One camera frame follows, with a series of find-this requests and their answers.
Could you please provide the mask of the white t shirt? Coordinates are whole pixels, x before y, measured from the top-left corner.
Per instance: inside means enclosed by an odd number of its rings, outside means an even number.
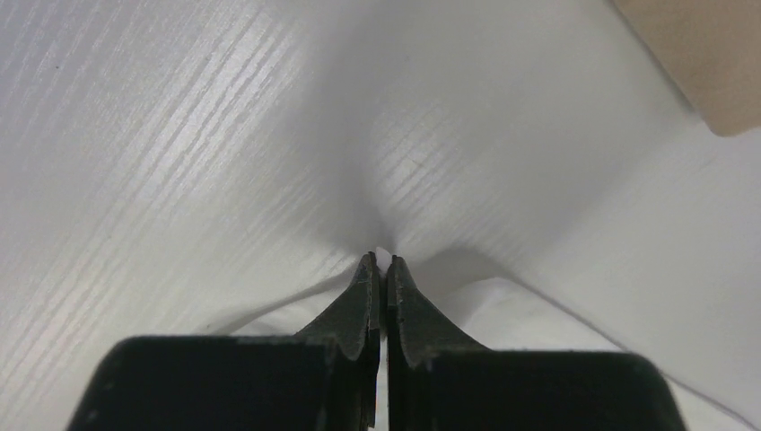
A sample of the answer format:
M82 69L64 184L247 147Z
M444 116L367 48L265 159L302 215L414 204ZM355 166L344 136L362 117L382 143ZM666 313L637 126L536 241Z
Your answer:
M689 429L760 427L760 320L739 295L716 286L544 288L463 247L408 264L433 304L487 347L636 353L660 368Z

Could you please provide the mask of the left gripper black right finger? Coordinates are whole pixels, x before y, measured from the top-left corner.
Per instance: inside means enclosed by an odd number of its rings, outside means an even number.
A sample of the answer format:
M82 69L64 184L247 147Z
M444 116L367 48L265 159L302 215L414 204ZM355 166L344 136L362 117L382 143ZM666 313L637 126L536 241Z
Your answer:
M658 369L636 354L493 350L417 288L406 262L387 272L392 430L682 430Z

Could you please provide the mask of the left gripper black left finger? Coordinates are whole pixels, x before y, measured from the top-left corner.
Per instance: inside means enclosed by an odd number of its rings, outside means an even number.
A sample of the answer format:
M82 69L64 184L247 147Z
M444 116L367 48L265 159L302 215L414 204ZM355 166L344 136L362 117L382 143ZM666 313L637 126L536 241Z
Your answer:
M99 363L72 430L366 430L376 416L381 276L288 336L141 336Z

